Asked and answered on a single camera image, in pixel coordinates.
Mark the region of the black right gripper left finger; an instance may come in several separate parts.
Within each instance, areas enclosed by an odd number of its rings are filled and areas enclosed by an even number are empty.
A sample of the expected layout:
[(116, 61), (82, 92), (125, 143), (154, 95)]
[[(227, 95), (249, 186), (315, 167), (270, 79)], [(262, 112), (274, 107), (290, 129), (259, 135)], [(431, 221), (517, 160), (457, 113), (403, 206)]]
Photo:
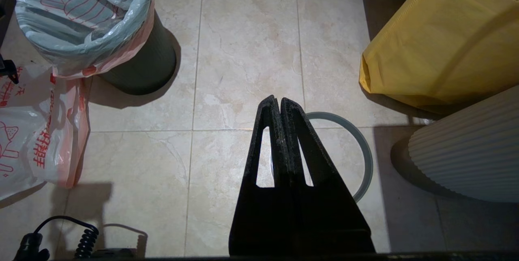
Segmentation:
[[(258, 104), (255, 124), (229, 235), (230, 254), (298, 254), (295, 191), (299, 152), (289, 135), (287, 106), (270, 95)], [(274, 186), (257, 185), (263, 131), (270, 132)]]

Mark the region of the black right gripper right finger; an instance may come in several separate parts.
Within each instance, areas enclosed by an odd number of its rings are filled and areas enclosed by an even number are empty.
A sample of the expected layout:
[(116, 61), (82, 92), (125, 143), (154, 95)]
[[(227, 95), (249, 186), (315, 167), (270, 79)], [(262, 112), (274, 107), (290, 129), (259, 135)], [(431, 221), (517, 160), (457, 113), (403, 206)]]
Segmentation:
[(319, 115), (319, 119), (332, 120), (347, 130), (361, 149), (365, 173), (358, 191), (352, 195), (302, 107), (292, 100), (286, 106), (289, 135), (293, 137), (294, 149), (300, 154), (297, 160), (300, 183), (294, 196), (300, 252), (375, 253), (370, 227), (356, 203), (367, 192), (374, 171), (365, 137), (339, 116)]

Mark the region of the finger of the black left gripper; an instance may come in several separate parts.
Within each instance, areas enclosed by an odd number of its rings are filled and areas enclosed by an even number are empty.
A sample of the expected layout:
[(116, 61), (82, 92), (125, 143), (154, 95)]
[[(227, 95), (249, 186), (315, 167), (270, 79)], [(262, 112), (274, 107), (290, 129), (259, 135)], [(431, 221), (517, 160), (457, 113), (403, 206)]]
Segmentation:
[(0, 59), (0, 76), (8, 77), (14, 84), (19, 83), (18, 71), (12, 60)]

